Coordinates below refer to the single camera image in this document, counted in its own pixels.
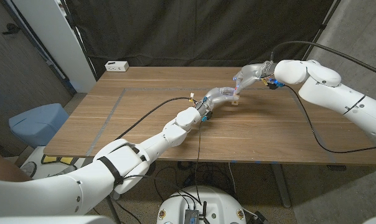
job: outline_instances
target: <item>white box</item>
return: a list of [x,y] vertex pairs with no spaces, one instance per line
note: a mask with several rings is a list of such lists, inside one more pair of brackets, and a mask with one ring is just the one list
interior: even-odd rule
[[109,61],[105,68],[108,72],[125,72],[128,69],[128,62]]

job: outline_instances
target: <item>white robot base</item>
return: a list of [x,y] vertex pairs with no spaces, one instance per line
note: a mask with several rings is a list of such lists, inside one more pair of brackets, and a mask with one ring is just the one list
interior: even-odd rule
[[[195,186],[183,190],[195,197],[197,196]],[[179,196],[178,192],[172,194],[160,206],[156,223],[241,224],[247,222],[242,206],[231,195],[215,187],[203,185],[198,186],[198,193],[202,205],[199,205],[199,202],[196,201],[194,204],[189,197]]]

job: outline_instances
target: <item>round white base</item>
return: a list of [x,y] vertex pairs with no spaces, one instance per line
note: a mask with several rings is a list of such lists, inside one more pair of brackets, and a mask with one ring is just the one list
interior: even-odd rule
[[[195,198],[197,197],[195,186],[184,188],[184,190]],[[241,224],[246,223],[246,218],[243,213],[242,206],[236,201],[231,195],[225,193],[222,190],[216,189],[215,187],[209,186],[198,186],[198,192],[200,201],[207,202],[206,206],[206,219],[211,224]],[[189,197],[172,197],[165,200],[159,208],[157,213],[157,224],[180,224],[180,223],[205,223],[203,220],[198,222],[195,219],[185,220],[186,210],[188,209],[188,204],[191,210],[194,209],[202,214],[203,207],[199,205],[199,202],[194,202]],[[160,213],[165,213],[164,217],[159,216]]]

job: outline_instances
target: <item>table leg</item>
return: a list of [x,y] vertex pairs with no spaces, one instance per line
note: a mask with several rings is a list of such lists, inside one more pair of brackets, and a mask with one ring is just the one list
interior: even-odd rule
[[290,208],[291,202],[289,198],[289,192],[288,188],[286,186],[285,177],[283,175],[282,171],[282,165],[281,164],[271,164],[271,168],[273,169],[276,184],[278,186],[278,190],[280,192],[280,196],[282,199],[282,205],[285,208]]

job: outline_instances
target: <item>white wall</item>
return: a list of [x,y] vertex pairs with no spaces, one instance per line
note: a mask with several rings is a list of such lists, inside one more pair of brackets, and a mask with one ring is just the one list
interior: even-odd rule
[[55,1],[13,0],[45,48],[79,93],[88,93],[96,81],[80,45]]
[[[376,0],[341,1],[318,43],[376,68]],[[308,59],[339,72],[343,84],[376,100],[376,73],[316,47]]]

